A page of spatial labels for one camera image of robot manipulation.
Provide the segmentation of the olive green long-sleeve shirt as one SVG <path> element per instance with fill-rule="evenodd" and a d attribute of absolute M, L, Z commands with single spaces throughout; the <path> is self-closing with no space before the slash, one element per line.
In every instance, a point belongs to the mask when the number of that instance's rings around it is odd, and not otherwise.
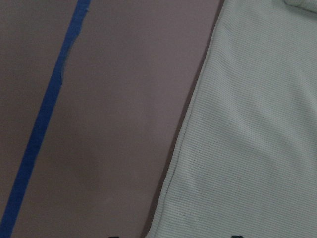
<path fill-rule="evenodd" d="M 226 0 L 150 238 L 317 235 L 317 3 Z"/>

